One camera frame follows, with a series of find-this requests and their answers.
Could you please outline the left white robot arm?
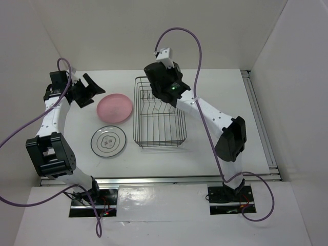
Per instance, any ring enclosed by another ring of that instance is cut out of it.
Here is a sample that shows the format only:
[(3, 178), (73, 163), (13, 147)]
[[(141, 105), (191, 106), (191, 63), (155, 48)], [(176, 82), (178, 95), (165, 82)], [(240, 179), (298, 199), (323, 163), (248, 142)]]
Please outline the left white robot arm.
[(50, 78), (51, 84), (44, 94), (46, 111), (42, 125), (36, 136), (26, 141), (26, 149), (40, 177), (73, 185), (78, 199), (96, 204), (101, 199), (98, 183), (77, 167), (75, 154), (64, 138), (64, 128), (72, 102), (83, 108), (105, 91), (87, 73), (83, 74), (86, 86), (67, 71), (51, 72)]

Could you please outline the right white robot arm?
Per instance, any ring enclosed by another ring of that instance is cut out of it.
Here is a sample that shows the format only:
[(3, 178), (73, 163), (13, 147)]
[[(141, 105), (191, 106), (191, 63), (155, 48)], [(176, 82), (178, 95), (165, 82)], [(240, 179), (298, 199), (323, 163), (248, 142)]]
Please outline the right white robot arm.
[(208, 135), (214, 134), (217, 143), (211, 144), (219, 161), (224, 196), (234, 201), (241, 195), (245, 179), (242, 175), (241, 156), (247, 141), (245, 120), (233, 118), (216, 109), (182, 81), (183, 74), (177, 64), (166, 68), (163, 63), (151, 63), (144, 68), (152, 94), (171, 106), (200, 119)]

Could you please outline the pink plastic plate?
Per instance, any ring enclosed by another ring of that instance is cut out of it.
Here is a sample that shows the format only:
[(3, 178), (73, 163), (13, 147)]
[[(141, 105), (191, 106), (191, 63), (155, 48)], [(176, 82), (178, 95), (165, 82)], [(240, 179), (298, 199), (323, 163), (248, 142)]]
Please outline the pink plastic plate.
[(97, 105), (99, 119), (110, 124), (118, 124), (128, 119), (133, 110), (132, 101), (123, 94), (114, 93), (105, 96)]

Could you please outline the white plate with dark rim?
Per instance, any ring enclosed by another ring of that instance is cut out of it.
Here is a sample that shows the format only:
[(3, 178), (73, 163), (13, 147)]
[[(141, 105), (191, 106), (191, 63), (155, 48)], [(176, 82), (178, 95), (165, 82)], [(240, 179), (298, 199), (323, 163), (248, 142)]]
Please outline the white plate with dark rim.
[(125, 148), (126, 143), (125, 132), (117, 126), (105, 126), (98, 129), (90, 141), (93, 153), (103, 158), (118, 155)]

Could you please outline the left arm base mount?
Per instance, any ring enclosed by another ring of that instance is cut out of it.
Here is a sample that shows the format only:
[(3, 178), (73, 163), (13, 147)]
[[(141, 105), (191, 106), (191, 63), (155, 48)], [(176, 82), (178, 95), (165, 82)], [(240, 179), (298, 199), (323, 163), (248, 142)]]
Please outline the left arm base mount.
[[(95, 217), (93, 207), (87, 196), (82, 197), (75, 192), (66, 192), (66, 196), (71, 199), (69, 211), (70, 218)], [(99, 190), (99, 197), (93, 198), (98, 216), (116, 217), (117, 199), (118, 188)]]

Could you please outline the aluminium side rail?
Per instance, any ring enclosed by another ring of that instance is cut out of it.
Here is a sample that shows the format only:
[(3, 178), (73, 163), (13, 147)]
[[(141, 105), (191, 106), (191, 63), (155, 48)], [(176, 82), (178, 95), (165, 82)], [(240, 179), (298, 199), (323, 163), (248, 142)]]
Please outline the aluminium side rail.
[(250, 101), (250, 105), (253, 111), (253, 115), (255, 118), (256, 126), (259, 132), (259, 138), (261, 140), (261, 144), (264, 150), (264, 154), (266, 157), (266, 162), (269, 167), (269, 174), (263, 174), (266, 180), (270, 181), (282, 181), (280, 172), (276, 163), (276, 159), (273, 154), (272, 146), (269, 141), (269, 137), (264, 125), (264, 121), (260, 112), (259, 104), (255, 95), (255, 91), (250, 79), (250, 71), (241, 70), (241, 76), (245, 85), (245, 89)]

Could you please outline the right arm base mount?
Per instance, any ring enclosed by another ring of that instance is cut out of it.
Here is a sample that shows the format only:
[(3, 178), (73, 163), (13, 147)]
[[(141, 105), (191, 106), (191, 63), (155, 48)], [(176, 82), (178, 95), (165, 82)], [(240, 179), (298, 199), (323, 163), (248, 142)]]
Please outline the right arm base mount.
[(210, 204), (211, 215), (230, 215), (244, 213), (256, 213), (253, 192), (251, 186), (244, 186), (237, 196), (228, 195), (223, 186), (208, 187), (205, 199)]

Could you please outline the aluminium front rail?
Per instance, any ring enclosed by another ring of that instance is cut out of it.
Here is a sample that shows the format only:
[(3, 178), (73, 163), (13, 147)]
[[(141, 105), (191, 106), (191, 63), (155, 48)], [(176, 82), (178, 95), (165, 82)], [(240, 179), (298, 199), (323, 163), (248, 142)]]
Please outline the aluminium front rail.
[[(260, 175), (265, 181), (281, 181), (279, 174)], [(246, 181), (260, 181), (255, 176), (244, 176)], [(193, 177), (154, 177), (154, 178), (98, 178), (96, 179), (100, 187), (115, 185), (162, 185), (162, 184), (185, 184), (185, 183), (222, 183), (219, 176), (193, 176)], [(64, 182), (59, 180), (41, 179), (40, 186), (64, 186)]]

